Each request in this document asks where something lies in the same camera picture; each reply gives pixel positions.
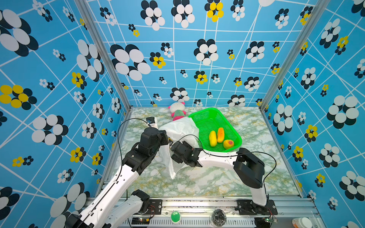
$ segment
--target ventilation grille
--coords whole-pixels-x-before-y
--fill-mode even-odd
[[[146,227],[146,224],[132,224],[132,227]],[[174,224],[170,217],[154,217],[148,227],[212,227],[208,217],[182,217],[179,224]],[[129,227],[128,221],[124,221],[120,227]],[[254,218],[227,218],[223,227],[256,227]]]

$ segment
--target plastic basket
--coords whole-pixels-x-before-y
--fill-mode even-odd
[[[216,108],[206,108],[204,110],[189,115],[193,119],[197,128],[199,128],[199,139],[203,144],[203,149],[213,152],[230,152],[242,145],[242,138],[232,127],[224,115]],[[211,147],[209,143],[209,134],[211,131],[218,132],[218,128],[224,129],[224,140],[230,139],[234,142],[234,147],[225,149],[223,143],[218,143]]]

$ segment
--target marble surface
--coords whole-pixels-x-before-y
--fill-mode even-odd
[[[266,190],[271,195],[298,195],[275,142],[262,118],[258,107],[217,107],[242,137],[242,146],[250,151],[262,151],[275,157],[277,167],[265,180]],[[204,109],[187,107],[186,116]],[[158,126],[172,121],[168,108],[133,108],[131,118],[158,118]],[[140,120],[130,120],[127,133],[121,145],[122,155],[139,141],[145,129]],[[265,173],[272,170],[274,160],[265,154],[256,153],[265,163]],[[115,163],[115,171],[120,166],[120,156]],[[128,195],[140,189],[151,197],[171,196],[246,196],[251,195],[235,171],[218,167],[185,167],[179,170],[175,179],[170,175],[157,153],[152,163],[128,188]]]

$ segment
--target green lid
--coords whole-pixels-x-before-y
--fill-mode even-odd
[[[171,214],[171,220],[172,220],[173,223],[179,223],[180,219],[181,219],[180,212],[174,211]]]

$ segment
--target black mounting plate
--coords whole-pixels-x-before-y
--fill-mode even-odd
[[[155,211],[155,215],[160,215],[161,214],[161,208],[162,208],[162,200],[151,200],[148,204],[148,206],[154,206],[156,211]],[[135,215],[140,215],[141,217],[150,217],[151,216],[151,208],[147,208],[146,213],[140,214],[140,213],[135,213]]]
[[[257,215],[252,211],[252,200],[237,200],[238,210],[240,215]],[[273,215],[277,215],[277,209],[273,200],[268,200],[265,207],[260,206],[263,211],[263,215],[270,215],[270,211]]]

